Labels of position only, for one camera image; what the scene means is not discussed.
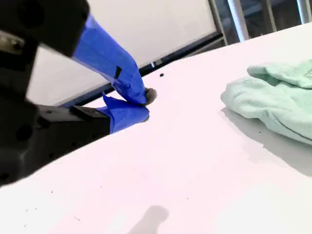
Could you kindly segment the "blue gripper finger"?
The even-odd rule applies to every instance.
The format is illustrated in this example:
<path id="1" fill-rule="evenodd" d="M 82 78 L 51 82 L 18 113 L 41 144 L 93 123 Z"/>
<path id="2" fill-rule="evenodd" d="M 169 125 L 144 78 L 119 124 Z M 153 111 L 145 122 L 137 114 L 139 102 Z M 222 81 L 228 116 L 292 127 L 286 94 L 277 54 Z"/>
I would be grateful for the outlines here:
<path id="1" fill-rule="evenodd" d="M 135 60 L 95 20 L 85 0 L 3 0 L 0 3 L 1 86 L 24 96 L 40 45 L 105 77 L 127 101 L 148 105 Z"/>
<path id="2" fill-rule="evenodd" d="M 104 107 L 72 106 L 62 108 L 50 121 L 56 138 L 50 147 L 50 160 L 60 158 L 98 139 L 129 128 L 149 118 L 145 105 L 134 104 L 103 94 Z"/>

